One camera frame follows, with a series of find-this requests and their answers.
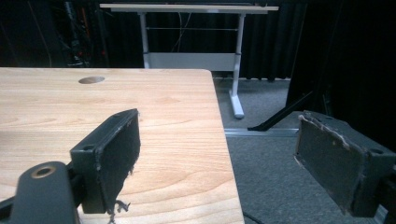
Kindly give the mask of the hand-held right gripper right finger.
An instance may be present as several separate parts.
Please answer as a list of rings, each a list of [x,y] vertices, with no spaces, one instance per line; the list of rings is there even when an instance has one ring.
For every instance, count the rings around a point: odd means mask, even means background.
[[[294,158],[341,211],[374,217],[382,206],[396,217],[396,153],[342,120],[313,111],[299,120]]]

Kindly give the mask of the white desk with metal legs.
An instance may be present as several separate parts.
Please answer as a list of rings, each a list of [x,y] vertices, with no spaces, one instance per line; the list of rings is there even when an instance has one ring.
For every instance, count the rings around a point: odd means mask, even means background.
[[[245,114],[238,97],[238,84],[242,58],[243,34],[246,15],[265,15],[278,11],[271,6],[232,6],[209,4],[137,4],[101,3],[100,8],[112,12],[133,12],[139,15],[143,47],[144,67],[157,69],[206,69],[209,71],[228,71],[233,73],[233,85],[229,91],[233,115],[242,119]],[[234,30],[236,46],[234,53],[192,53],[192,52],[151,52],[146,15],[148,13],[198,13],[198,14],[235,14],[238,24]]]

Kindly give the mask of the dark equipment rack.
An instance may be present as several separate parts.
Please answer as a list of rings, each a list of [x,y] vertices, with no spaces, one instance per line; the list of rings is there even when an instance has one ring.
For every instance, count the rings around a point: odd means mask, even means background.
[[[91,1],[65,1],[64,10],[69,24],[67,39],[69,67],[93,68],[106,64],[106,52],[98,18],[98,6]]]

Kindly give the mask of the metal floor rail frame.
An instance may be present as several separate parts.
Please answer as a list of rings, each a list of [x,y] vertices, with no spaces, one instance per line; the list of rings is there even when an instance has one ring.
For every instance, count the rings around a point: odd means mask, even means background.
[[[226,128],[224,132],[227,137],[295,137],[299,130],[296,128],[271,128],[267,131],[249,131],[245,128]]]

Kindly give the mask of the black metal stand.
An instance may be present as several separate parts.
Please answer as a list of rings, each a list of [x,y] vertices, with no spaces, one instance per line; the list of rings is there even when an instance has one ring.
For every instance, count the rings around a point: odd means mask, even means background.
[[[344,0],[306,0],[286,105],[249,131],[265,132],[294,111],[325,112],[329,62]]]

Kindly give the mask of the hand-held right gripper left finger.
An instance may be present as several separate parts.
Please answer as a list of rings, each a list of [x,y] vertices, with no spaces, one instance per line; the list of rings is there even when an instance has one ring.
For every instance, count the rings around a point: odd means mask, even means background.
[[[85,214],[113,214],[123,183],[140,153],[138,110],[107,118],[70,150],[73,171],[84,179]]]

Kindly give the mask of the black curtain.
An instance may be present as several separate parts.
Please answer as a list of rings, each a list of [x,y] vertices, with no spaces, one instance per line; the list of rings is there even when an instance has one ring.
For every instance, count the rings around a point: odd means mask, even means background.
[[[290,78],[306,0],[148,0],[137,4],[279,7],[246,15],[239,77]],[[144,67],[139,15],[112,12],[107,59]],[[151,52],[234,53],[235,14],[148,13]],[[396,0],[344,0],[326,91],[328,115],[396,150]]]

